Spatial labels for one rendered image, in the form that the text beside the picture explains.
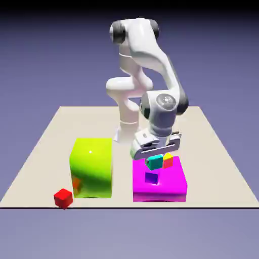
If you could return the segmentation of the large lime green box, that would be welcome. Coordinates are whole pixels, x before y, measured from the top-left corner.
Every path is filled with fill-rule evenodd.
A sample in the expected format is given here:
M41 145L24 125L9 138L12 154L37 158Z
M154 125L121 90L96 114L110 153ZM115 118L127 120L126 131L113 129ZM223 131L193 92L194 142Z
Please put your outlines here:
M77 138L69 156L75 198L111 198L111 138Z

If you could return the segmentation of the small orange cube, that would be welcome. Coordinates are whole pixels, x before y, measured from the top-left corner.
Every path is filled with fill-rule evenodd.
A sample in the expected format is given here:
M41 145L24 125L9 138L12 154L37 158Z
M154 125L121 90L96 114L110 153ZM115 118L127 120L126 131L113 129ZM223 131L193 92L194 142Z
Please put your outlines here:
M173 155L169 152L165 153L163 156L162 168L169 168L173 166Z

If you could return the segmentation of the small teal cube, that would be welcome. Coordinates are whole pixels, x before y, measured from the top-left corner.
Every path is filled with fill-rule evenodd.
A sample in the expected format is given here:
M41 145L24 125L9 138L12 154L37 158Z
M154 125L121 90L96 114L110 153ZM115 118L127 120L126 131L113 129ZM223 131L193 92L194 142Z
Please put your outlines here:
M158 154L145 159L145 165L149 170L156 170L163 166L163 155Z

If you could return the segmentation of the small red cube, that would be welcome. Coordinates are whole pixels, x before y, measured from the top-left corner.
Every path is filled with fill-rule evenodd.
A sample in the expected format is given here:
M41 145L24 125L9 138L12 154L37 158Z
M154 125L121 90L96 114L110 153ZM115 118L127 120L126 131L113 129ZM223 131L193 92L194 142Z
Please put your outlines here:
M66 209L72 204L73 195L70 191L62 188L54 194L54 202L59 208Z

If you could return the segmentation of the small purple cube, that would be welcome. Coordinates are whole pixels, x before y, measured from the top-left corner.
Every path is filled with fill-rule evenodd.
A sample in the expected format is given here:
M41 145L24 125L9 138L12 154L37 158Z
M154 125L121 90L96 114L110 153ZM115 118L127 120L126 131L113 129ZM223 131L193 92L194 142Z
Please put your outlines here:
M158 184L158 174L154 174L151 172L145 172L145 182L148 184Z

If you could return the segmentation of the large magenta box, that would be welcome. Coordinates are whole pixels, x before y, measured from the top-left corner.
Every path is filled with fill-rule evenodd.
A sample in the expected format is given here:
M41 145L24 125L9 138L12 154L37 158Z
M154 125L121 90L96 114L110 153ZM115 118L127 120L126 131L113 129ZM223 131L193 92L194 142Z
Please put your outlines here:
M145 182L145 172L158 174L158 184ZM133 202L185 202L187 181L178 156L173 166L149 170L145 160L133 160Z

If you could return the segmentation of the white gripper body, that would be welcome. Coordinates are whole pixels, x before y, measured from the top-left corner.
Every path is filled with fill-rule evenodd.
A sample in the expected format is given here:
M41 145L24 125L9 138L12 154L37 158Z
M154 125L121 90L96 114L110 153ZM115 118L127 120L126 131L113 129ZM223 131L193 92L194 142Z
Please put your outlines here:
M134 160L146 159L151 156L173 152L179 149L182 134L173 132L170 136L160 137L143 129L135 133L131 146L131 157Z

